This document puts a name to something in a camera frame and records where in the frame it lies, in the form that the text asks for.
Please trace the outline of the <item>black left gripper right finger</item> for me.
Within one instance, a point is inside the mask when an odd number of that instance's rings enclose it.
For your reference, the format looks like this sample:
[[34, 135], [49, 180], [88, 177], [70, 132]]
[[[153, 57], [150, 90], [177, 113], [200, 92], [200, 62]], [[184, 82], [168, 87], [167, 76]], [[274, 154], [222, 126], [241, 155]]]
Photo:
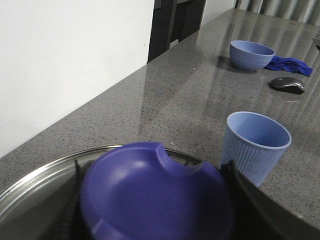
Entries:
[[236, 168], [234, 161], [219, 172], [226, 181], [235, 212], [233, 240], [318, 240], [320, 230], [265, 195]]

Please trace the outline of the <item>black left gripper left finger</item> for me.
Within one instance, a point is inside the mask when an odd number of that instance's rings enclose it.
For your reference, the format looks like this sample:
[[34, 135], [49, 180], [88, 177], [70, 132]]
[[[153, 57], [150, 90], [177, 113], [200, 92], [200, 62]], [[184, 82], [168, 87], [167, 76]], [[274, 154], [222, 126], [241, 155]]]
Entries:
[[79, 193], [82, 182], [81, 167], [78, 161], [75, 164], [75, 190], [62, 218], [60, 240], [76, 240], [79, 235]]

